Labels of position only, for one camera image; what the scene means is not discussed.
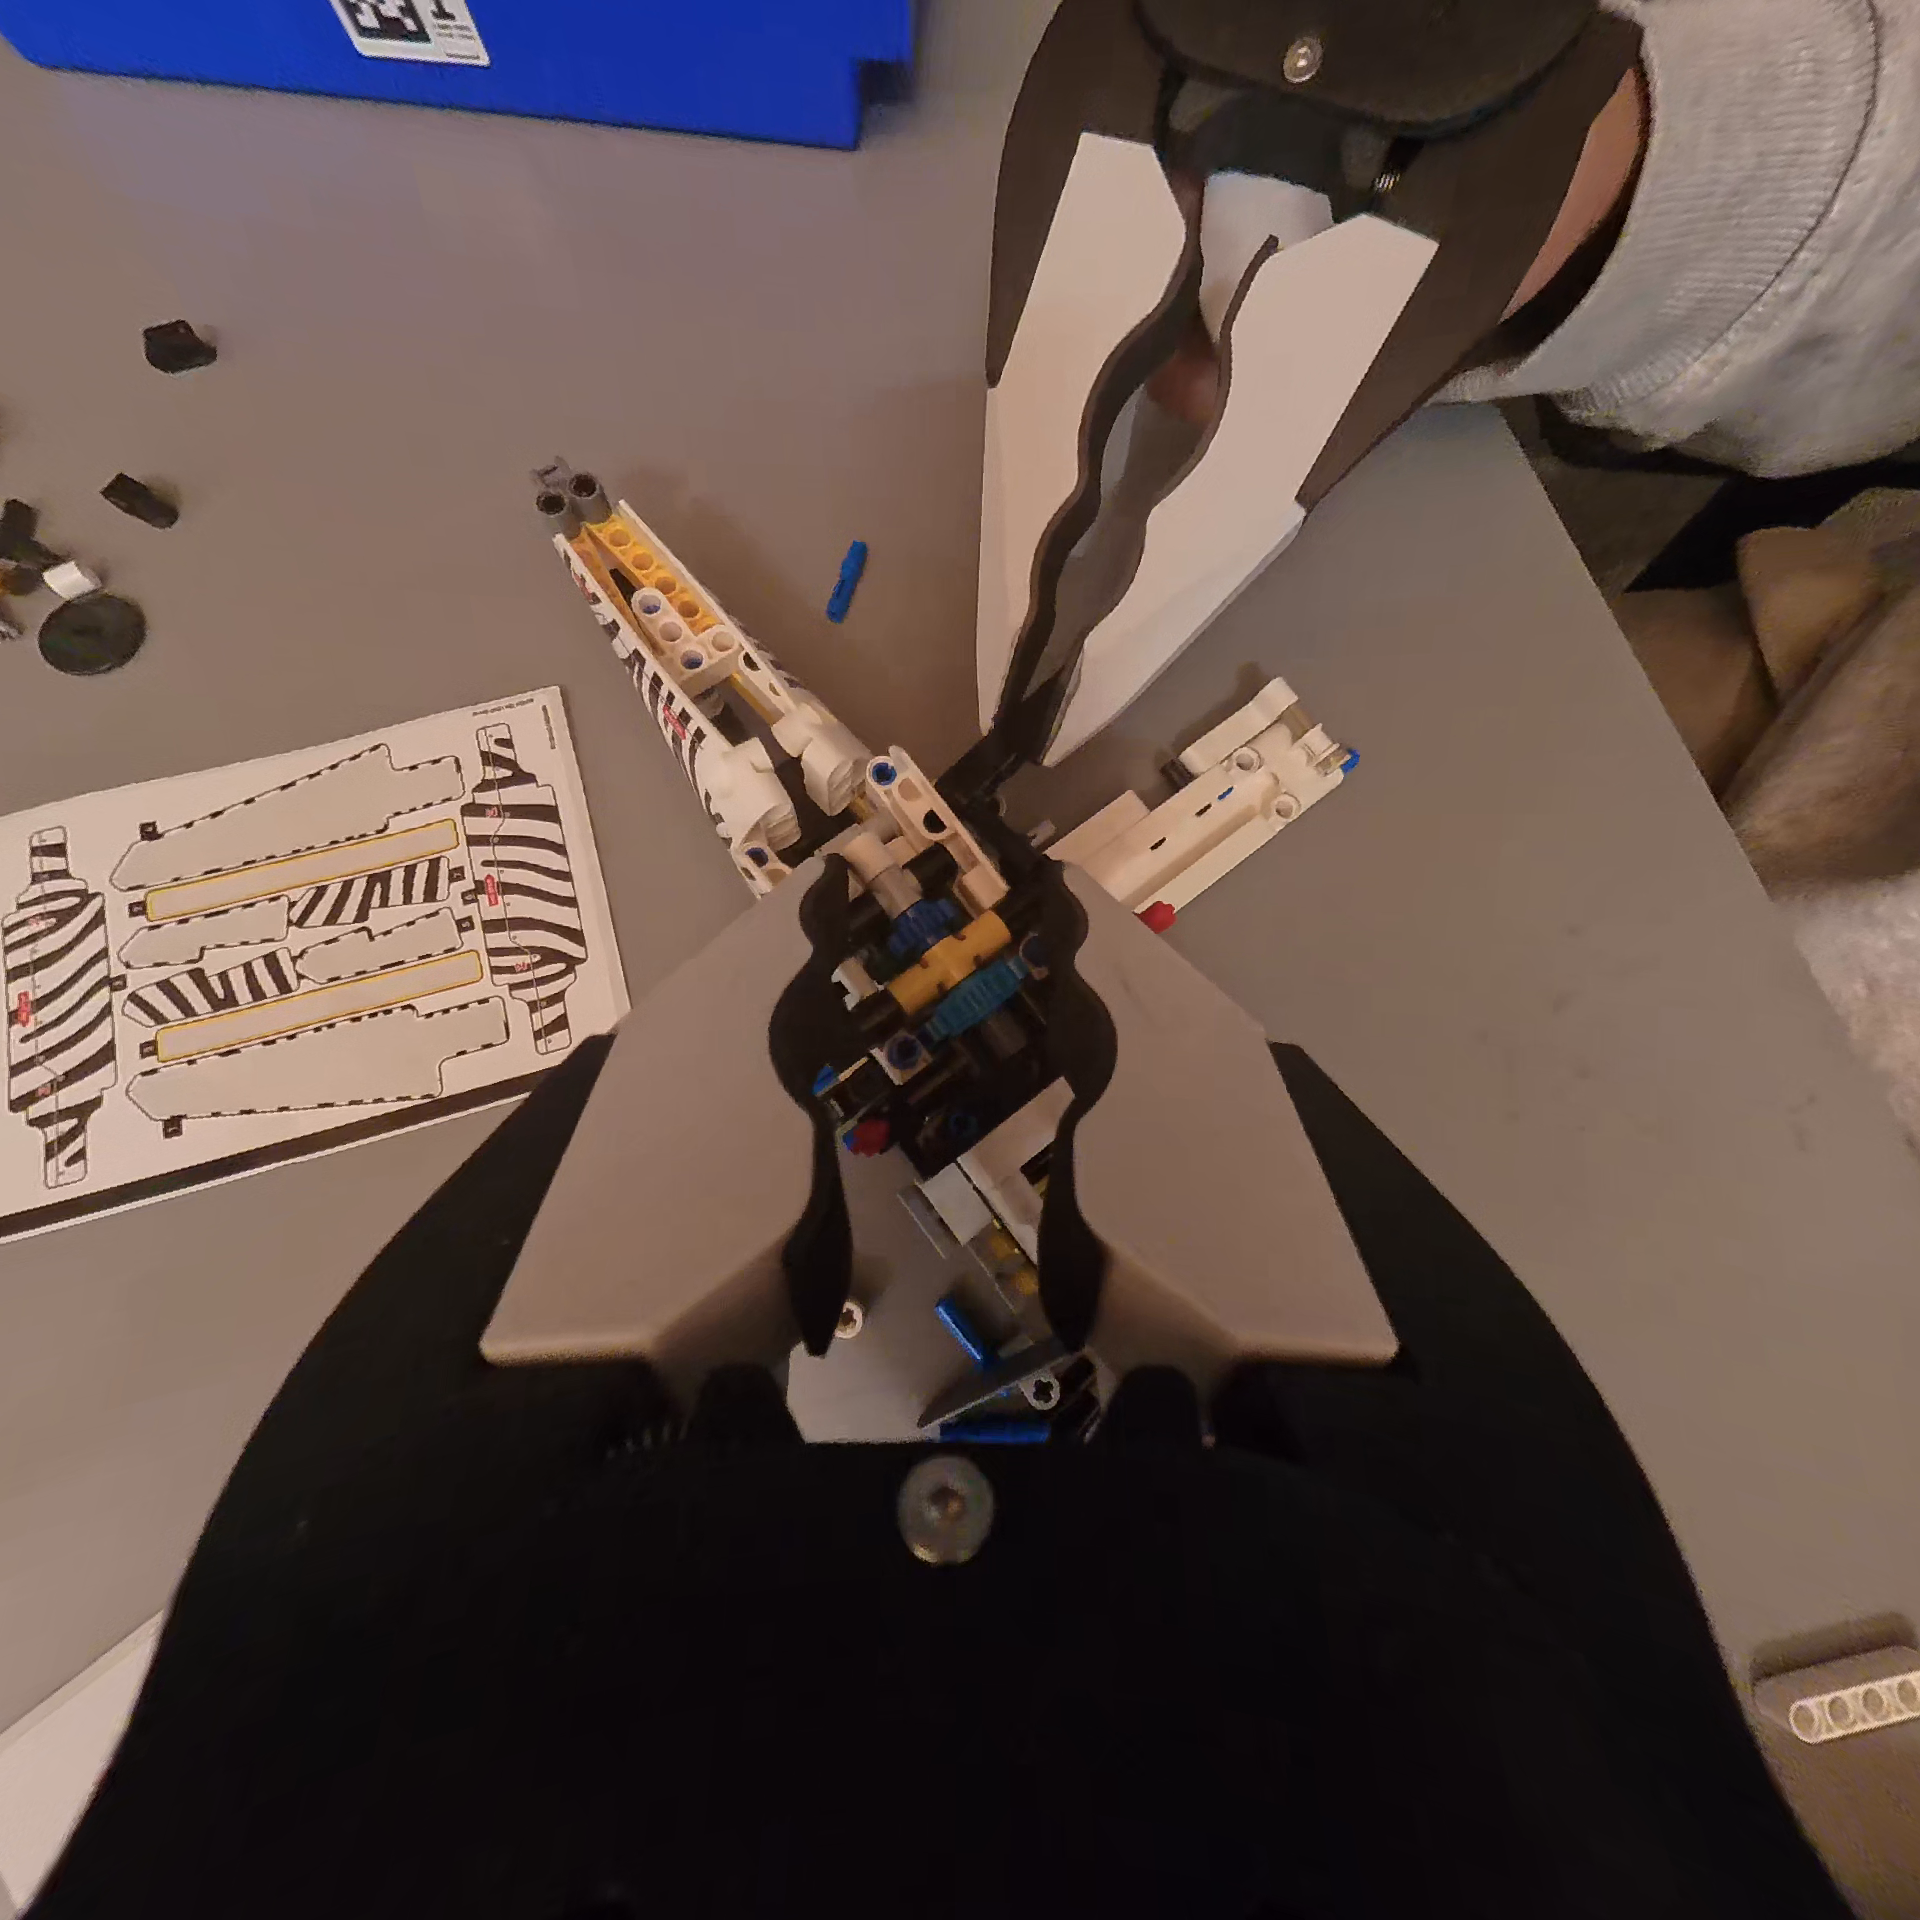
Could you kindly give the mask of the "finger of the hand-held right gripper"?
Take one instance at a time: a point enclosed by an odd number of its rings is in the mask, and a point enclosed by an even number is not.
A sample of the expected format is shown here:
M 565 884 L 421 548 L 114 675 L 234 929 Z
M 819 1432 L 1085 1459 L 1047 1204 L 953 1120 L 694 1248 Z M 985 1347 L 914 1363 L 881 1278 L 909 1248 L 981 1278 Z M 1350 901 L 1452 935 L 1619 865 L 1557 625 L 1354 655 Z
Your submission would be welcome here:
M 1212 435 L 1147 513 L 1137 575 L 1085 639 L 1045 765 L 1119 717 L 1294 540 L 1310 469 L 1436 252 L 1355 214 L 1255 262 L 1222 335 Z
M 1193 279 L 1195 241 L 1149 143 L 1005 142 L 979 516 L 982 729 L 1012 717 L 1059 651 L 1066 567 L 1095 520 L 1109 437 Z

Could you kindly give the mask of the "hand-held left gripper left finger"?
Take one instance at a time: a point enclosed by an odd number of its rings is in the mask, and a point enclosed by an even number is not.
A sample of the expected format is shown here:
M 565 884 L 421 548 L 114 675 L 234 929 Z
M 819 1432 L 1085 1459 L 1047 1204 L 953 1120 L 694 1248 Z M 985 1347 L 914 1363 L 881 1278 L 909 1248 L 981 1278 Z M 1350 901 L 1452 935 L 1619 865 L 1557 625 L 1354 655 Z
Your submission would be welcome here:
M 806 861 L 613 1035 L 483 1335 L 492 1363 L 779 1365 L 853 1288 L 819 1093 L 857 1056 L 847 865 Z

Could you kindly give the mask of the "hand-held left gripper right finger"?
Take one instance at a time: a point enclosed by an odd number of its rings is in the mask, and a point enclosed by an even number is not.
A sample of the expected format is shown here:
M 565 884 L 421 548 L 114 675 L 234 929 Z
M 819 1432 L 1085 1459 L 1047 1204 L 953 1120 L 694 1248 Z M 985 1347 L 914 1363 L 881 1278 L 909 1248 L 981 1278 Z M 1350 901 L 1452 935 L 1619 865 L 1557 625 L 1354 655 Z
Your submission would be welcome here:
M 1399 1350 L 1267 1032 L 1091 879 L 1039 892 L 1069 1102 L 1039 1214 L 1053 1333 L 1115 1373 Z

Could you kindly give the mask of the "white lego skid assembly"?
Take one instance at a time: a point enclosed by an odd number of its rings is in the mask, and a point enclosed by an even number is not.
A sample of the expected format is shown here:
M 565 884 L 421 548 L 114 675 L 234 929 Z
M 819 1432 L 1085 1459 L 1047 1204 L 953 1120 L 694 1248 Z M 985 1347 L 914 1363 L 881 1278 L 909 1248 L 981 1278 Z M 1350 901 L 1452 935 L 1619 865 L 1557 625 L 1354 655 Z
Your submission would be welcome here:
M 1270 678 L 1173 760 L 1175 791 L 1161 805 L 1119 793 L 1047 854 L 1165 933 L 1191 901 L 1338 791 L 1357 758 L 1310 719 L 1290 683 Z

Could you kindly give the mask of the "long black lego beam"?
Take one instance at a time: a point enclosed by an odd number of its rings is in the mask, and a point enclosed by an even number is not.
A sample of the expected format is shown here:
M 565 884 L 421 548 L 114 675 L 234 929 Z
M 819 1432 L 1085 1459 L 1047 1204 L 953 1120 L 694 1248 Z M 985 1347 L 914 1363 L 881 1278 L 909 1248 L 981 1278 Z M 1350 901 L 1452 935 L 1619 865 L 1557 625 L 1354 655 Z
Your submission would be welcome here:
M 1011 669 L 981 739 L 939 777 L 937 791 L 964 808 L 993 799 L 1017 772 L 1039 764 L 1061 725 L 1061 669 Z

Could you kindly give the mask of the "zebra striped lego helicopter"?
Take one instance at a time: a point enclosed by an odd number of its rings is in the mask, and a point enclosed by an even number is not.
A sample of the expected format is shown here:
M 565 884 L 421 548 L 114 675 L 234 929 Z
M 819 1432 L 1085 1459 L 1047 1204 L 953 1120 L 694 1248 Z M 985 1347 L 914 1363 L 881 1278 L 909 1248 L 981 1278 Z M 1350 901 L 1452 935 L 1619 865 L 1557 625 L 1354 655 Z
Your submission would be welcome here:
M 596 625 L 755 895 L 819 853 L 847 865 L 831 980 L 860 1032 L 817 1069 L 811 1108 L 857 1160 L 898 1151 L 903 1199 L 981 1280 L 934 1305 L 974 1380 L 923 1427 L 958 1444 L 1037 1444 L 1098 1423 L 1095 1357 L 1039 1303 L 1015 1201 L 1039 1201 L 1069 1091 L 1049 1068 L 1049 953 L 1015 886 L 901 748 L 871 752 L 742 630 L 626 500 L 566 461 L 535 509 Z

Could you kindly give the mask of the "short white lego beam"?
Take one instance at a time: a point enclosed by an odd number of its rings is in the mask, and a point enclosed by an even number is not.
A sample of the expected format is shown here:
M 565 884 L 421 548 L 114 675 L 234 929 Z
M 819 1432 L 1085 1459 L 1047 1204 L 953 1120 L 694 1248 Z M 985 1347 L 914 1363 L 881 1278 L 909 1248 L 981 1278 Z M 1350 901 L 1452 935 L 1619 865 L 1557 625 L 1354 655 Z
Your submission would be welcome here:
M 1877 1648 L 1753 1687 L 1758 1712 L 1799 1743 L 1833 1743 L 1918 1723 L 1918 1649 Z

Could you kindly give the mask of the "small grey black lego assembly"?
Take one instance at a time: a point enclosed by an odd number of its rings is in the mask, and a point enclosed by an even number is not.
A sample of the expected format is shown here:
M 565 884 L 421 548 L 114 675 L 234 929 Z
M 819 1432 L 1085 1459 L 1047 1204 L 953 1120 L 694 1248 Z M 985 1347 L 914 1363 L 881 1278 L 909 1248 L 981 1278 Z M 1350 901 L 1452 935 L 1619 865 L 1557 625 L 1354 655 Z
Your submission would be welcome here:
M 3 502 L 3 636 L 18 639 L 23 629 L 14 616 L 14 603 L 39 591 L 50 591 L 62 605 L 74 605 L 106 583 L 84 564 L 60 556 L 39 540 L 36 509 L 15 495 Z

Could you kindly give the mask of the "person's right hand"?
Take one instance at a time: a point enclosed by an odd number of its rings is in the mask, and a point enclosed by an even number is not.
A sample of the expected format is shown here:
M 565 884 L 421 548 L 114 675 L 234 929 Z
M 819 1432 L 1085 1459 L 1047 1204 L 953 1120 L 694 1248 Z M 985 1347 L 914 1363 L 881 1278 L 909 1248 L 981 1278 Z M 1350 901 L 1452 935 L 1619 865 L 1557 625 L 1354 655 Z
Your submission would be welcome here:
M 1217 419 L 1222 361 L 1206 313 L 1195 303 L 1183 315 L 1183 331 L 1169 361 L 1147 380 L 1143 393 L 1170 419 L 1206 428 Z

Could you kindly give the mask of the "zebra sticker sheet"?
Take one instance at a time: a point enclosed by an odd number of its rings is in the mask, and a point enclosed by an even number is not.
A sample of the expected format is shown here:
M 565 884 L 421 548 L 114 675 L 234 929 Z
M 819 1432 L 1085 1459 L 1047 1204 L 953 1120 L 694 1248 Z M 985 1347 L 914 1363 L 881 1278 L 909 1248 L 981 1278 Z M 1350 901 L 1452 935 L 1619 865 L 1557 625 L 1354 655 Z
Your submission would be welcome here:
M 3 1236 L 453 1120 L 631 1011 L 561 688 L 4 816 Z

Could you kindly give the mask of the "blue plastic bin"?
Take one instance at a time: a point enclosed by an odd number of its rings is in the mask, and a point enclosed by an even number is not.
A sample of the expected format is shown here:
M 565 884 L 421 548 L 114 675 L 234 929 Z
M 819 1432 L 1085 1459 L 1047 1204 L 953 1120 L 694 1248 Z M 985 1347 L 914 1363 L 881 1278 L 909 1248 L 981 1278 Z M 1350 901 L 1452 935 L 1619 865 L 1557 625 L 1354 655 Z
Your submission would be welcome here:
M 123 80 L 851 151 L 911 3 L 4 3 L 26 59 Z

